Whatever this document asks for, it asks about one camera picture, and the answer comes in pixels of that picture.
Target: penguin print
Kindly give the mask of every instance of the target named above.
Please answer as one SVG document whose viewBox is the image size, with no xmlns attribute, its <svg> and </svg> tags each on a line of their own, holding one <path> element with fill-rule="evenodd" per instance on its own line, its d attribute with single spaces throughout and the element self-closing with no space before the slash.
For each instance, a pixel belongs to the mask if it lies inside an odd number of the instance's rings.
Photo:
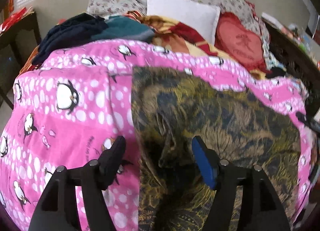
<svg viewBox="0 0 320 231">
<path fill-rule="evenodd" d="M 105 151 L 105 150 L 110 149 L 112 144 L 114 143 L 114 141 L 115 141 L 114 138 L 105 139 L 105 141 L 103 142 L 103 145 L 102 145 L 102 150 Z M 124 172 L 124 166 L 126 166 L 126 165 L 133 165 L 133 163 L 131 163 L 127 160 L 122 160 L 121 164 L 119 166 L 119 169 L 117 171 L 117 174 L 122 174 Z M 119 185 L 119 181 L 117 179 L 117 176 L 115 176 L 115 182 Z"/>
<path fill-rule="evenodd" d="M 33 114 L 29 113 L 24 121 L 24 138 L 23 143 L 26 138 L 26 136 L 30 135 L 33 131 L 38 131 L 38 129 L 34 126 L 34 118 Z"/>
<path fill-rule="evenodd" d="M 27 197 L 26 197 L 25 194 L 24 194 L 24 191 L 23 191 L 22 188 L 20 187 L 20 184 L 19 184 L 18 181 L 16 181 L 16 180 L 13 182 L 13 189 L 14 189 L 14 192 L 15 192 L 15 194 L 16 194 L 19 202 L 20 202 L 21 208 L 22 208 L 22 210 L 24 211 L 23 206 L 25 206 L 25 205 L 27 204 L 27 202 L 28 202 L 29 204 L 31 204 L 31 203 L 30 203 L 30 200 L 27 199 Z"/>
<path fill-rule="evenodd" d="M 213 65 L 219 65 L 222 66 L 224 64 L 224 60 L 220 57 L 210 57 L 209 56 L 209 61 Z"/>
<path fill-rule="evenodd" d="M 241 87 L 245 87 L 245 83 L 241 79 L 238 79 L 238 84 Z"/>
<path fill-rule="evenodd" d="M 273 84 L 273 85 L 279 85 L 279 79 L 271 79 L 271 83 Z"/>
<path fill-rule="evenodd" d="M 188 74 L 188 75 L 193 76 L 192 70 L 189 69 L 189 68 L 185 68 L 185 69 L 184 69 L 184 72 L 185 72 L 186 74 Z"/>
<path fill-rule="evenodd" d="M 263 93 L 263 96 L 265 97 L 265 98 L 267 98 L 269 101 L 271 101 L 272 100 L 272 97 L 271 97 L 271 95 L 270 94 L 268 94 L 268 93 Z"/>
<path fill-rule="evenodd" d="M 70 114 L 79 104 L 79 94 L 73 87 L 70 80 L 68 80 L 68 83 L 69 84 L 58 82 L 57 108 L 61 110 L 69 110 L 68 114 Z"/>
<path fill-rule="evenodd" d="M 87 66 L 96 66 L 97 64 L 94 62 L 92 57 L 83 57 L 81 59 L 81 63 Z"/>
<path fill-rule="evenodd" d="M 169 50 L 167 50 L 166 48 L 161 47 L 161 46 L 153 46 L 152 50 L 153 50 L 153 52 L 156 52 L 156 53 L 162 53 L 162 54 L 169 53 Z"/>
<path fill-rule="evenodd" d="M 19 81 L 18 81 L 18 83 L 14 84 L 14 87 L 15 87 L 15 92 L 16 92 L 16 95 L 17 95 L 17 101 L 21 102 L 22 90 L 21 90 L 21 86 L 20 86 Z"/>
<path fill-rule="evenodd" d="M 3 195 L 2 195 L 1 190 L 0 190 L 0 202 L 1 202 L 1 204 L 3 205 L 4 208 L 7 207 L 7 205 L 6 205 L 5 201 L 4 201 L 4 198 L 3 198 Z"/>
<path fill-rule="evenodd" d="M 294 94 L 294 90 L 293 90 L 293 88 L 292 88 L 291 86 L 288 86 L 288 90 L 289 90 L 289 92 L 290 92 L 291 94 Z"/>
<path fill-rule="evenodd" d="M 289 103 L 286 103 L 285 107 L 289 113 L 292 111 L 292 106 Z"/>
<path fill-rule="evenodd" d="M 0 154 L 1 154 L 1 157 L 4 157 L 5 155 L 8 154 L 8 140 L 4 136 L 2 137 L 2 140 L 1 140 Z"/>
<path fill-rule="evenodd" d="M 132 56 L 132 55 L 135 55 L 135 53 L 131 52 L 131 50 L 126 46 L 126 45 L 120 45 L 118 47 L 118 51 L 123 54 L 123 57 L 124 57 L 124 60 L 127 61 L 127 59 L 125 58 L 126 56 Z"/>
</svg>

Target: wooden furniture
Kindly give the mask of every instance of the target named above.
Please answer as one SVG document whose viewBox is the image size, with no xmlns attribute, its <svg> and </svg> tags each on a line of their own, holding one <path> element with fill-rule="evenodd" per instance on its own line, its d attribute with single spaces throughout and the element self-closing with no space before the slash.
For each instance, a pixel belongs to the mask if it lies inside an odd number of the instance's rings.
<svg viewBox="0 0 320 231">
<path fill-rule="evenodd" d="M 287 73 L 302 80 L 309 92 L 305 102 L 306 112 L 315 116 L 320 108 L 320 71 L 291 39 L 264 20 L 270 33 L 270 51 L 287 68 Z"/>
<path fill-rule="evenodd" d="M 16 44 L 16 36 L 21 31 L 24 30 L 33 30 L 36 38 L 36 42 L 39 45 L 41 42 L 41 36 L 37 21 L 36 12 L 33 11 L 32 13 L 28 14 L 15 24 L 13 24 L 7 31 L 0 34 L 0 49 L 3 49 L 7 45 L 10 45 L 12 48 L 12 52 L 17 59 L 18 64 L 22 68 L 24 65 L 24 61 L 22 60 L 21 54 Z M 7 95 L 4 91 L 0 88 L 0 95 L 4 99 L 4 101 L 13 109 L 12 102 L 8 99 Z"/>
</svg>

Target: red fabric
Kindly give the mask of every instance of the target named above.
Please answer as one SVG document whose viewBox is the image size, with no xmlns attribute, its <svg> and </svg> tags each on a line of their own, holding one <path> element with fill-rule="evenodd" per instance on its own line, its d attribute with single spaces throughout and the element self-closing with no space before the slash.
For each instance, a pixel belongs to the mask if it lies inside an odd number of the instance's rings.
<svg viewBox="0 0 320 231">
<path fill-rule="evenodd" d="M 220 15 L 214 46 L 228 53 L 248 71 L 259 69 L 268 72 L 263 59 L 261 39 L 247 30 L 231 12 Z"/>
<path fill-rule="evenodd" d="M 182 37 L 185 41 L 195 45 L 203 50 L 209 56 L 217 56 L 217 52 L 212 52 L 208 42 L 193 28 L 179 22 L 177 25 L 170 27 L 172 33 Z"/>
</svg>

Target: wooden table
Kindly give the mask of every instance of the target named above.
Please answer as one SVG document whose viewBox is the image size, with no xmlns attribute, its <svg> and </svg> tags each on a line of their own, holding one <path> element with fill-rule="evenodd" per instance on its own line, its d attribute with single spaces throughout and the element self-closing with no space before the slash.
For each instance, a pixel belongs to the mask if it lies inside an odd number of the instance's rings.
<svg viewBox="0 0 320 231">
<path fill-rule="evenodd" d="M 22 56 L 19 52 L 17 43 L 16 43 L 16 36 L 17 34 L 22 30 L 33 30 L 36 38 L 36 42 L 39 45 L 41 42 L 41 36 L 38 26 L 38 20 L 36 12 L 33 11 L 32 13 L 28 14 L 15 24 L 13 24 L 7 31 L 0 34 L 0 49 L 5 48 L 6 46 L 10 45 L 12 48 L 12 52 L 22 68 L 24 65 L 24 61 L 22 60 Z M 0 88 L 0 96 L 4 99 L 4 101 L 7 103 L 7 105 L 10 106 L 11 109 L 13 109 L 13 104 L 5 94 L 5 92 Z"/>
</svg>

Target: red packaging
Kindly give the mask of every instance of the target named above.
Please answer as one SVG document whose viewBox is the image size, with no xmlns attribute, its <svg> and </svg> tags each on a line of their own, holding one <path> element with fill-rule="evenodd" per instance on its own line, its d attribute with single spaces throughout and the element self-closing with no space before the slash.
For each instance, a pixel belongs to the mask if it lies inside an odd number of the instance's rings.
<svg viewBox="0 0 320 231">
<path fill-rule="evenodd" d="M 9 18 L 7 18 L 1 25 L 0 25 L 0 33 L 8 30 L 13 24 L 21 20 L 23 15 L 27 12 L 27 8 L 24 7 L 22 10 L 15 12 Z"/>
</svg>

